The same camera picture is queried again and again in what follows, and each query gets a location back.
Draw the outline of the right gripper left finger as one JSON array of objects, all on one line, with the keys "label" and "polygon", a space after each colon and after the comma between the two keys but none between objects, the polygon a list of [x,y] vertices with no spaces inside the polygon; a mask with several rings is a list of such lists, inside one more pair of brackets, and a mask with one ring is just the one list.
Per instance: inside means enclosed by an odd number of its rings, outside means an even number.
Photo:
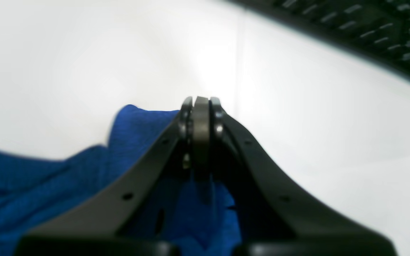
[{"label": "right gripper left finger", "polygon": [[175,119],[138,162],[80,206],[27,232],[16,256],[178,256],[177,246],[160,240],[123,237],[161,177],[176,147],[187,136],[193,108],[184,100]]}]

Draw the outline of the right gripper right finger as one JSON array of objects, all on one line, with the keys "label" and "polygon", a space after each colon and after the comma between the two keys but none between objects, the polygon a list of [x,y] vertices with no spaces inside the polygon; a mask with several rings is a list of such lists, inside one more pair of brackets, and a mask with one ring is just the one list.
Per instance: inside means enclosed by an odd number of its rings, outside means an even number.
[{"label": "right gripper right finger", "polygon": [[192,167],[196,180],[218,180],[234,200],[234,256],[397,255],[384,235],[298,185],[216,97],[197,97],[192,108]]}]

